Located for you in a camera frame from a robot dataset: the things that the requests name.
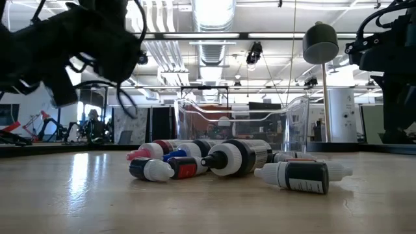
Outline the small navy dye bottle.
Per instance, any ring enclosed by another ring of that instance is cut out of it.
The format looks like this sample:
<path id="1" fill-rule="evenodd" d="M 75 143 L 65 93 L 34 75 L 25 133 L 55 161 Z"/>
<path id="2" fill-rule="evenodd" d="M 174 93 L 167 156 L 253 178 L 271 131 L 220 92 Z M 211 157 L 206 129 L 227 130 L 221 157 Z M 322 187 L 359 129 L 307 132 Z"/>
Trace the small navy dye bottle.
<path id="1" fill-rule="evenodd" d="M 160 159 L 139 157 L 130 162 L 129 173 L 142 181 L 165 182 L 174 176 L 175 171 Z"/>

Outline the white cylindrical tank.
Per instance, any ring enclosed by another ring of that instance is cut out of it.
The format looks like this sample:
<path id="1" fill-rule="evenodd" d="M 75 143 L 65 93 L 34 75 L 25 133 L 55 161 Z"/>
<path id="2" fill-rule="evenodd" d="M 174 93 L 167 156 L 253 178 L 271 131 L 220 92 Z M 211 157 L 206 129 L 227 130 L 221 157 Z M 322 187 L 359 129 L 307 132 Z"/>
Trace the white cylindrical tank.
<path id="1" fill-rule="evenodd" d="M 328 90 L 331 141 L 356 143 L 356 110 L 354 90 L 333 88 Z"/>

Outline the large black dye bottle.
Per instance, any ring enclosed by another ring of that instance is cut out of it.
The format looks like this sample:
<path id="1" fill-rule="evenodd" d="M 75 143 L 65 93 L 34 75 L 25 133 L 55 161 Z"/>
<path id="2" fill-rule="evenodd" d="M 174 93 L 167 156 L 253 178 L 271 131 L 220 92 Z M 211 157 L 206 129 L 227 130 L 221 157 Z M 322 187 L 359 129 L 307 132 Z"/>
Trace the large black dye bottle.
<path id="1" fill-rule="evenodd" d="M 230 139 L 213 146 L 201 164 L 217 176 L 244 177 L 273 161 L 273 152 L 264 140 Z"/>

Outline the small teal dye bottle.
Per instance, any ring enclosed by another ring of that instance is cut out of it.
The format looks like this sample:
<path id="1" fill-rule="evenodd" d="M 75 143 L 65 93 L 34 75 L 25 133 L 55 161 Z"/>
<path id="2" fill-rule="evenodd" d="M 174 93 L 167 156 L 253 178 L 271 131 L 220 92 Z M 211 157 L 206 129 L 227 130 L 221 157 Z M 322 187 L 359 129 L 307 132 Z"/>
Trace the small teal dye bottle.
<path id="1" fill-rule="evenodd" d="M 273 157 L 273 163 L 278 162 L 285 162 L 287 159 L 293 159 L 294 157 L 292 155 L 288 155 L 285 153 L 275 153 Z"/>

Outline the black background rig frame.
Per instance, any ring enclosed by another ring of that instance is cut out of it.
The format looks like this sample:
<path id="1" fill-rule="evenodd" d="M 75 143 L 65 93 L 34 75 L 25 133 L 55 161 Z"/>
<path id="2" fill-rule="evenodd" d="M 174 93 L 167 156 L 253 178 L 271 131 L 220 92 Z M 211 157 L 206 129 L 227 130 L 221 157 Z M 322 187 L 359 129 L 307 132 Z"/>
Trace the black background rig frame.
<path id="1" fill-rule="evenodd" d="M 108 88 L 103 85 L 91 84 L 80 89 L 77 104 L 77 123 L 80 125 L 78 135 L 80 138 L 84 138 L 87 141 L 84 125 L 91 109 L 97 110 L 99 115 L 98 120 L 104 122 L 106 125 L 107 96 Z"/>

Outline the clear plastic bin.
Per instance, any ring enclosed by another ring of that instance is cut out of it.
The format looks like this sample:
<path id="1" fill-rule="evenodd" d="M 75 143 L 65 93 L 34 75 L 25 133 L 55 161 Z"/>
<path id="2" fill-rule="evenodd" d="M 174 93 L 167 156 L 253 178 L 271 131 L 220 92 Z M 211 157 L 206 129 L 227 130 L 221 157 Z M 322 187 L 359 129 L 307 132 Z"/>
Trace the clear plastic bin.
<path id="1" fill-rule="evenodd" d="M 304 151 L 309 100 L 287 106 L 249 102 L 200 106 L 188 99 L 174 104 L 177 138 L 183 140 L 264 140 L 274 151 Z"/>

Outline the small red dye bottle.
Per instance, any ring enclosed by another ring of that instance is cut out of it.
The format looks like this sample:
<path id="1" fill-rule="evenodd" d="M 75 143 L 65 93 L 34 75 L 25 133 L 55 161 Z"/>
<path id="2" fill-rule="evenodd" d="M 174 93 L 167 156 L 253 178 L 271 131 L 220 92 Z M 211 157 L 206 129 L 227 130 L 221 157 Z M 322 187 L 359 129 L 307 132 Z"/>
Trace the small red dye bottle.
<path id="1" fill-rule="evenodd" d="M 206 173 L 208 167 L 201 164 L 199 157 L 171 157 L 167 163 L 174 170 L 171 179 L 186 179 Z"/>

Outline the dark wall monitor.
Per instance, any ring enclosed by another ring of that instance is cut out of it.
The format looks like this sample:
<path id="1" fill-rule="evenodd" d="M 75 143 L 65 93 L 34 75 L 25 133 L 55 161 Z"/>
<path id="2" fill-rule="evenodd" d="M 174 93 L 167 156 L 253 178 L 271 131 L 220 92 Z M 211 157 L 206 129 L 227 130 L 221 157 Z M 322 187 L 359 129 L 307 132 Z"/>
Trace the dark wall monitor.
<path id="1" fill-rule="evenodd" d="M 0 104 L 0 126 L 8 126 L 18 120 L 19 104 Z"/>

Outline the large pink dye bottle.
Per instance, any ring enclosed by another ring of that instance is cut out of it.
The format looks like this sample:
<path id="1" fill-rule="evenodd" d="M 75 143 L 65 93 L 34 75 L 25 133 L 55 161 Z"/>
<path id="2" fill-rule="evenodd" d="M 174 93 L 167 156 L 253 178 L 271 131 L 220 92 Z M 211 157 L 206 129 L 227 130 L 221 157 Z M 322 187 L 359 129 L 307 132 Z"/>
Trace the large pink dye bottle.
<path id="1" fill-rule="evenodd" d="M 154 140 L 151 143 L 144 143 L 138 149 L 126 155 L 128 161 L 139 157 L 162 159 L 173 151 L 176 151 L 180 144 L 191 143 L 192 140 Z"/>

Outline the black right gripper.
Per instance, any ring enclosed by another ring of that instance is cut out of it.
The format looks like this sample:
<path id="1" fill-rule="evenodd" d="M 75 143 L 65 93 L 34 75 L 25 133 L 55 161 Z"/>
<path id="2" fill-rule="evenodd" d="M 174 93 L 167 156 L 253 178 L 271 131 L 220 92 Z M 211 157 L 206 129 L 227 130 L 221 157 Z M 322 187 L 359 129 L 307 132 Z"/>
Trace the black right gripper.
<path id="1" fill-rule="evenodd" d="M 416 34 L 411 16 L 399 16 L 390 30 L 346 44 L 349 63 L 368 72 L 416 72 Z M 414 144 L 406 130 L 416 122 L 416 76 L 371 75 L 383 92 L 384 144 Z"/>

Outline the grey chair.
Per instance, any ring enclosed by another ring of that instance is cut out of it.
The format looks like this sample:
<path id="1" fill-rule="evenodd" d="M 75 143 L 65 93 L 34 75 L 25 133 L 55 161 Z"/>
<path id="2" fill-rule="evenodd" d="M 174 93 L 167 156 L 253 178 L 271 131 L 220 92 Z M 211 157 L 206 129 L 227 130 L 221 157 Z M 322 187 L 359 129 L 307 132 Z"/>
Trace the grey chair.
<path id="1" fill-rule="evenodd" d="M 118 144 L 119 145 L 130 145 L 132 134 L 133 134 L 132 131 L 122 131 L 120 133 L 120 138 L 119 138 Z"/>

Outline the small dark green dye bottle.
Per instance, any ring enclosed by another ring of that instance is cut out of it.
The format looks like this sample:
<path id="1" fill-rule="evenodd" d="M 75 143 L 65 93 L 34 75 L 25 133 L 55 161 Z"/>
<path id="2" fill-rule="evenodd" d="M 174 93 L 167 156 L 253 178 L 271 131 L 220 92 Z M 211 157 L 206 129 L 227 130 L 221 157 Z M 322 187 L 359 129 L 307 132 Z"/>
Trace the small dark green dye bottle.
<path id="1" fill-rule="evenodd" d="M 315 194 L 327 194 L 329 190 L 329 171 L 323 162 L 267 163 L 262 168 L 256 168 L 254 176 L 266 184 L 287 190 Z"/>

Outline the person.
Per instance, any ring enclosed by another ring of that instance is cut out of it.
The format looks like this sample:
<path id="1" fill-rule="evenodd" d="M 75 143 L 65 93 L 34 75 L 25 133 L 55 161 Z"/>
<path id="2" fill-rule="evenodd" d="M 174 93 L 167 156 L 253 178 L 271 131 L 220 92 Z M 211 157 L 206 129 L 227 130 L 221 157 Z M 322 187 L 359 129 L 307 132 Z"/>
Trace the person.
<path id="1" fill-rule="evenodd" d="M 98 120 L 97 110 L 91 109 L 88 113 L 88 119 L 84 125 L 84 133 L 89 144 L 104 144 L 105 131 L 107 130 L 104 122 Z"/>

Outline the large blue dye bottle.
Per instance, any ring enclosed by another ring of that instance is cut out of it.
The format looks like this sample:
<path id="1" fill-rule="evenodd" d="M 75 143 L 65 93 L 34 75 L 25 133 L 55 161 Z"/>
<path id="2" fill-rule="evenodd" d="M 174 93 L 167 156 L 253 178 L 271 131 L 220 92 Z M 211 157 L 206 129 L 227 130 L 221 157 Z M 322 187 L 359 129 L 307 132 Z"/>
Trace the large blue dye bottle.
<path id="1" fill-rule="evenodd" d="M 176 140 L 177 146 L 170 153 L 162 156 L 162 160 L 167 162 L 171 157 L 194 157 L 203 158 L 208 155 L 211 148 L 224 140 Z"/>

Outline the silver ventilation duct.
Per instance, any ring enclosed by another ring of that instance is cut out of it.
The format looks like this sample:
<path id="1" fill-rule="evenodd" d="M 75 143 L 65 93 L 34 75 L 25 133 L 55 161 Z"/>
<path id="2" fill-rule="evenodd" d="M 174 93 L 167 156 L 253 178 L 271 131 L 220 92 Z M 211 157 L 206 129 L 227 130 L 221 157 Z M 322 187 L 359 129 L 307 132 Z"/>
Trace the silver ventilation duct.
<path id="1" fill-rule="evenodd" d="M 233 26 L 236 0 L 192 0 L 194 30 L 199 33 L 229 32 Z M 199 45 L 204 65 L 217 66 L 224 60 L 225 45 Z"/>

